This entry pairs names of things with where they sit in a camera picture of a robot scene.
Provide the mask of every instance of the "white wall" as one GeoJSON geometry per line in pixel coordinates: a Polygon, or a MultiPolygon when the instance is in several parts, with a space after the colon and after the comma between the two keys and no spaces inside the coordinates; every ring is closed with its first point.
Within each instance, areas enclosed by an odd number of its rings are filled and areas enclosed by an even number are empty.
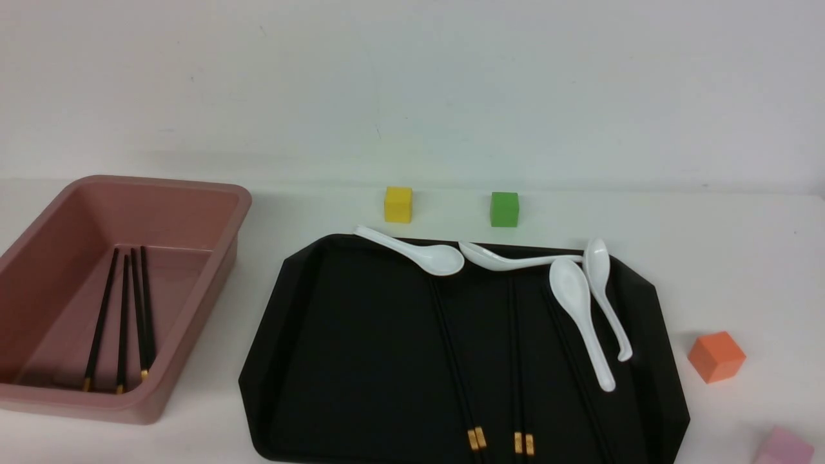
{"type": "Polygon", "coordinates": [[[821,0],[4,0],[0,176],[825,192],[821,0]]]}

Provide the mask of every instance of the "black chopstick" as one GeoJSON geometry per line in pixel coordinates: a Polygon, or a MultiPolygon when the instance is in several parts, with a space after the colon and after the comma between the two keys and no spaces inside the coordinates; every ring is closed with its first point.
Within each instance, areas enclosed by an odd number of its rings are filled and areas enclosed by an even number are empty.
{"type": "Polygon", "coordinates": [[[521,341],[519,320],[516,309],[516,288],[511,278],[507,279],[507,318],[510,328],[510,386],[513,421],[513,451],[516,462],[525,459],[524,402],[522,401],[523,378],[521,373],[521,341]]]}
{"type": "Polygon", "coordinates": [[[140,380],[149,375],[149,357],[146,356],[146,332],[144,327],[144,306],[140,300],[140,280],[138,279],[138,253],[130,250],[132,257],[132,294],[134,295],[134,322],[138,329],[138,353],[140,355],[140,380]]]}
{"type": "Polygon", "coordinates": [[[111,284],[115,280],[115,268],[117,265],[117,255],[119,250],[111,255],[111,264],[109,265],[109,275],[106,277],[106,288],[103,290],[103,301],[101,301],[100,312],[97,313],[97,325],[95,326],[95,335],[92,338],[92,348],[89,350],[89,360],[86,363],[86,376],[83,379],[83,391],[90,391],[92,389],[92,380],[95,377],[95,370],[97,369],[97,357],[101,351],[101,340],[103,339],[103,329],[106,327],[106,313],[109,309],[109,295],[111,294],[111,284]]]}
{"type": "Polygon", "coordinates": [[[126,389],[126,348],[129,346],[129,255],[123,257],[123,292],[120,298],[120,341],[117,350],[117,395],[126,389]]]}
{"type": "Polygon", "coordinates": [[[149,291],[149,264],[146,261],[146,247],[140,247],[140,271],[144,284],[144,338],[146,342],[146,367],[149,369],[158,355],[158,347],[155,344],[154,322],[152,318],[152,297],[149,291]]]}
{"type": "Polygon", "coordinates": [[[441,333],[441,342],[444,345],[445,355],[447,357],[450,374],[453,377],[453,385],[455,394],[464,416],[464,424],[467,427],[467,437],[469,439],[470,449],[473,451],[474,460],[480,461],[482,464],[489,462],[487,457],[487,439],[484,437],[484,431],[479,425],[479,415],[474,414],[474,400],[469,383],[466,381],[461,369],[458,356],[455,351],[455,343],[450,328],[450,321],[447,318],[444,308],[441,307],[441,298],[439,296],[438,287],[431,279],[430,288],[433,295],[433,306],[436,308],[436,317],[439,322],[439,329],[441,333]]]}
{"type": "Polygon", "coordinates": [[[510,316],[510,353],[511,353],[511,385],[513,408],[513,441],[516,461],[522,462],[525,458],[535,456],[535,436],[533,429],[533,405],[530,393],[530,377],[528,362],[525,359],[527,352],[526,340],[521,329],[521,318],[518,311],[516,297],[516,281],[508,279],[509,300],[507,306],[510,316]]]}
{"type": "Polygon", "coordinates": [[[563,329],[563,324],[571,324],[572,322],[563,322],[562,319],[560,319],[559,315],[564,312],[564,309],[559,306],[559,302],[553,295],[553,291],[550,290],[550,286],[546,284],[546,281],[541,287],[541,295],[544,297],[544,301],[547,304],[547,313],[550,316],[553,327],[555,328],[556,337],[559,339],[559,347],[563,350],[568,369],[576,382],[576,389],[579,393],[579,399],[584,405],[585,413],[590,419],[591,426],[595,429],[594,436],[596,437],[596,445],[598,446],[599,453],[605,462],[614,462],[615,460],[612,458],[613,452],[611,451],[611,446],[606,441],[606,436],[603,427],[601,426],[602,421],[600,419],[600,415],[596,411],[596,406],[591,398],[590,390],[592,388],[590,387],[588,381],[584,380],[581,365],[575,362],[575,355],[573,354],[573,349],[570,346],[571,342],[563,329]]]}

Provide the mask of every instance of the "black tray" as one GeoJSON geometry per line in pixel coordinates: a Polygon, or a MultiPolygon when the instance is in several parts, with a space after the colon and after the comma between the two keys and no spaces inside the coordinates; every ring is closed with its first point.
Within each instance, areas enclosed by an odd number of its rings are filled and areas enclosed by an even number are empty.
{"type": "MultiPolygon", "coordinates": [[[[581,254],[485,246],[509,258],[581,254]]],[[[293,462],[519,462],[512,398],[522,393],[534,422],[531,462],[672,464],[690,417],[656,290],[615,258],[611,270],[607,294],[634,356],[616,361],[594,302],[616,379],[605,393],[575,324],[550,295],[547,267],[490,272],[467,262],[456,276],[432,277],[367,240],[320,239],[284,261],[239,378],[252,443],[265,458],[293,462]],[[512,387],[514,306],[523,391],[512,387]],[[468,445],[462,398],[483,426],[483,457],[468,445]]]]}

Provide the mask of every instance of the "plastic container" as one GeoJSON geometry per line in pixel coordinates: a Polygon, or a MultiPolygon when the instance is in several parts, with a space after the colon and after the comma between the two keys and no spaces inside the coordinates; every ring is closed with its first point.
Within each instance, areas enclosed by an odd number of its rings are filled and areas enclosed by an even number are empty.
{"type": "Polygon", "coordinates": [[[66,187],[0,258],[0,408],[157,421],[234,264],[251,204],[246,189],[217,183],[93,176],[66,187]],[[148,249],[157,358],[141,383],[130,298],[127,392],[112,394],[119,263],[96,388],[83,392],[112,250],[122,256],[140,245],[148,249]]]}

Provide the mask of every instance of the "pink cube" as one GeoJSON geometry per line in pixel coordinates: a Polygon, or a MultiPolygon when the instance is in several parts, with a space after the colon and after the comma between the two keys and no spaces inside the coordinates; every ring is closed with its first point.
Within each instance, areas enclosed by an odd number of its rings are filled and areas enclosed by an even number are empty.
{"type": "Polygon", "coordinates": [[[813,446],[784,428],[774,427],[753,464],[810,464],[813,446]]]}

